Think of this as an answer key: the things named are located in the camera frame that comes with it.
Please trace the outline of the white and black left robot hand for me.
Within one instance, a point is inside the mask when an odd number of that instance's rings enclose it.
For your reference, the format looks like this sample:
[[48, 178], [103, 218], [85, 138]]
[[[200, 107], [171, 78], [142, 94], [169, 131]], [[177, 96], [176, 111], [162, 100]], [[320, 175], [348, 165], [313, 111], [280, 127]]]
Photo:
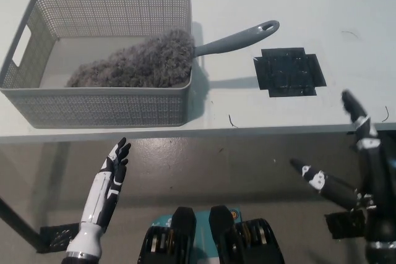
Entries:
[[131, 144], [122, 138], [108, 153], [96, 174], [77, 235], [66, 249], [63, 263], [98, 263], [101, 259], [101, 237], [106, 232], [119, 200], [127, 171]]

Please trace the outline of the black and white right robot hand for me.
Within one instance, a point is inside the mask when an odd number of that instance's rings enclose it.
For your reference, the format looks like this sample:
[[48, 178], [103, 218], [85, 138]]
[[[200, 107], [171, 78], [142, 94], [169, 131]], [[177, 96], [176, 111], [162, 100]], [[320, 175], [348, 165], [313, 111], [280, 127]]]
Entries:
[[296, 158], [292, 158], [290, 164], [320, 196], [348, 211], [367, 209], [365, 238], [368, 242], [395, 245], [395, 191], [382, 139], [351, 91], [342, 91], [342, 102], [355, 128], [355, 147], [363, 160], [362, 185], [354, 188]]

